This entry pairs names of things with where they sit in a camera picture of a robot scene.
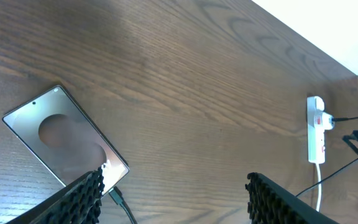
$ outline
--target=white wall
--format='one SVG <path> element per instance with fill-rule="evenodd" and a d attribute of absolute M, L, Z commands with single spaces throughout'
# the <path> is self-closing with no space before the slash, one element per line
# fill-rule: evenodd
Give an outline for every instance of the white wall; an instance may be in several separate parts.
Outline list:
<path fill-rule="evenodd" d="M 358 1 L 254 2 L 358 75 Z"/>

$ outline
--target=wood grain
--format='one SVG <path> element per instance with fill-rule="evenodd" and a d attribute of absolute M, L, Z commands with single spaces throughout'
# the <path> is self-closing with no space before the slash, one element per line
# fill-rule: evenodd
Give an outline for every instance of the wood grain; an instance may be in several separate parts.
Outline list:
<path fill-rule="evenodd" d="M 248 223 L 249 172 L 294 194 L 315 181 L 307 96 L 358 114 L 356 76 L 250 1 L 0 1 L 0 223 L 61 187 L 1 122 L 56 81 L 129 162 L 119 187 L 140 223 Z M 353 129 L 327 133 L 323 176 L 354 158 Z M 324 185 L 321 211 L 358 223 L 358 164 Z"/>

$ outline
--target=smartphone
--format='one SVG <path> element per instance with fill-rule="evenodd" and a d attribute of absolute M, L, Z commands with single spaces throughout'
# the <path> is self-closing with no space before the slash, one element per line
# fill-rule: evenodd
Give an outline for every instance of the smartphone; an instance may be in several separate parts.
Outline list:
<path fill-rule="evenodd" d="M 102 167 L 104 195 L 129 172 L 126 161 L 61 85 L 2 120 L 63 186 Z"/>

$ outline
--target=white power strip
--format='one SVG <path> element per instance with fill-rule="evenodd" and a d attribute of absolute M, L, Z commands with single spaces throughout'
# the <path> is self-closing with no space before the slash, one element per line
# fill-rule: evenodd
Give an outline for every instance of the white power strip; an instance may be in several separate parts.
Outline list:
<path fill-rule="evenodd" d="M 322 164 L 326 161 L 324 131 L 334 128 L 333 117 L 324 112 L 324 101 L 318 96 L 308 97 L 307 117 L 309 162 Z"/>

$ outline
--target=black cable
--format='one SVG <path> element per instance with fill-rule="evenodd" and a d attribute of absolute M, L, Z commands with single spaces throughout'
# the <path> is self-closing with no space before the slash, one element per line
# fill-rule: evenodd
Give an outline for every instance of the black cable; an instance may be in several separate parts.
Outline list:
<path fill-rule="evenodd" d="M 354 117 L 354 118 L 333 118 L 332 121 L 334 122 L 340 122 L 340 121 L 349 121 L 349 120 L 353 120 L 353 119 L 358 119 L 358 116 L 357 117 Z M 304 189 L 302 190 L 299 194 L 296 195 L 296 197 L 299 197 L 301 196 L 302 194 L 304 194 L 305 192 L 315 188 L 316 186 L 318 186 L 319 184 L 322 184 L 324 181 L 332 178 L 333 176 L 335 176 L 336 174 L 340 173 L 340 171 L 344 170 L 346 167 L 352 165 L 353 163 L 357 162 L 358 161 L 358 158 L 353 160 L 352 162 L 348 163 L 348 165 L 340 168 L 339 170 L 335 171 L 333 174 L 329 175 L 328 177 L 324 178 L 323 180 L 313 184 L 312 186 L 308 187 L 307 189 Z"/>
<path fill-rule="evenodd" d="M 131 209 L 129 208 L 128 204 L 125 202 L 124 197 L 122 196 L 122 193 L 118 189 L 118 187 L 114 187 L 113 190 L 109 192 L 109 195 L 117 205 L 120 205 L 121 208 L 124 209 L 131 223 L 137 224 L 137 221 L 134 215 L 132 214 Z"/>

